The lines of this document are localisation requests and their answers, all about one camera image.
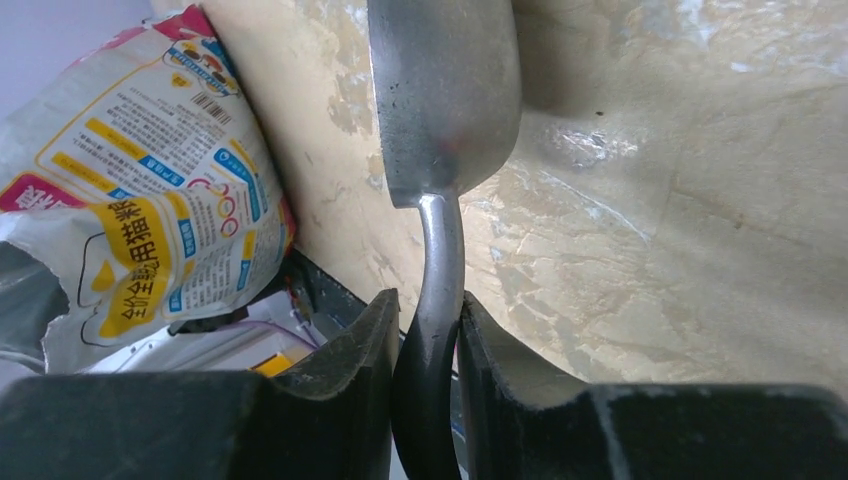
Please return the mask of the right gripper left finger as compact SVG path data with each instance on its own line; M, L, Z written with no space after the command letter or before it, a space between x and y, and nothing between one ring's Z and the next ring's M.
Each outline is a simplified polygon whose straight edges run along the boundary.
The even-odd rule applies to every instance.
M1 398L5 479L385 479L398 294L281 375L40 376Z

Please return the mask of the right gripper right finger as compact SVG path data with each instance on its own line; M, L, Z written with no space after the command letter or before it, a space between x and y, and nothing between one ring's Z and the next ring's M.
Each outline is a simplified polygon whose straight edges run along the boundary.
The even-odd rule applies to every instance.
M466 294L459 378L474 479L843 479L847 405L801 384L587 383Z

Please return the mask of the pet food bag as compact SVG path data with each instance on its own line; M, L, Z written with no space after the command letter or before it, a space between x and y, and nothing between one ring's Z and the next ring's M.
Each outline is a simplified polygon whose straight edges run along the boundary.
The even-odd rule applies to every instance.
M1 358L76 373L230 313L294 232L204 11L125 31L1 123Z

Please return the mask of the metal food scoop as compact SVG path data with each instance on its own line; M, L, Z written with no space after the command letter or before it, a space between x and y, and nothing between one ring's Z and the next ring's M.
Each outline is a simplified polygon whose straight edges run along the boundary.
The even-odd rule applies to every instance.
M371 1L370 62L393 206L419 212L422 285L391 387L391 427L411 479L456 479L451 378L465 291L460 198L514 150L522 117L508 1Z

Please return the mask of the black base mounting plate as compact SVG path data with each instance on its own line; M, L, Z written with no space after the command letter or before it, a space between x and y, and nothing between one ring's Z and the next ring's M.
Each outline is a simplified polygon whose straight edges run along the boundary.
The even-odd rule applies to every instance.
M367 305L297 249L287 256L283 271L289 288L307 304L309 313L326 317L339 330L352 324Z

